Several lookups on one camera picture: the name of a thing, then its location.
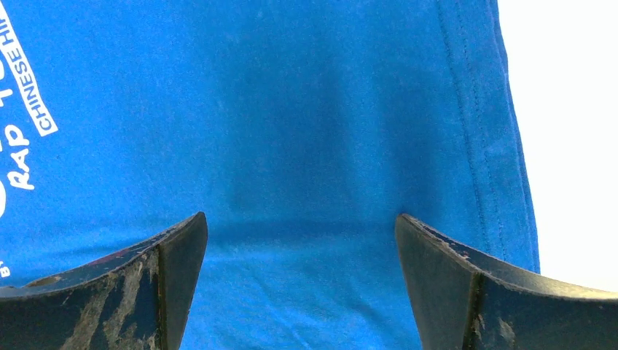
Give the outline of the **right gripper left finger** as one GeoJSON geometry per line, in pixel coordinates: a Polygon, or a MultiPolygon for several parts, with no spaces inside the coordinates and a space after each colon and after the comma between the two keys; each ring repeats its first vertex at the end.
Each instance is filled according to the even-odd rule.
{"type": "Polygon", "coordinates": [[[204,213],[138,244],[1,288],[3,349],[178,349],[208,239],[204,213]]]}

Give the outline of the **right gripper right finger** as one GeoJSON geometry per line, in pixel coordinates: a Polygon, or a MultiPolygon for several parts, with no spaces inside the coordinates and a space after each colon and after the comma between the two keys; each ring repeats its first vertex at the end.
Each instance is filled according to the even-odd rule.
{"type": "Polygon", "coordinates": [[[402,214],[399,260],[424,349],[615,349],[617,294],[518,268],[402,214]]]}

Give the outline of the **blue printed t-shirt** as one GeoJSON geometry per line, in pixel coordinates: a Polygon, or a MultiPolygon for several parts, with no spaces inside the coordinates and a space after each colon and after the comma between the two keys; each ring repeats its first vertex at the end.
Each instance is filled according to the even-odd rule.
{"type": "Polygon", "coordinates": [[[539,251],[497,1],[3,1],[2,286],[196,212],[184,349],[418,349],[407,213],[539,251]]]}

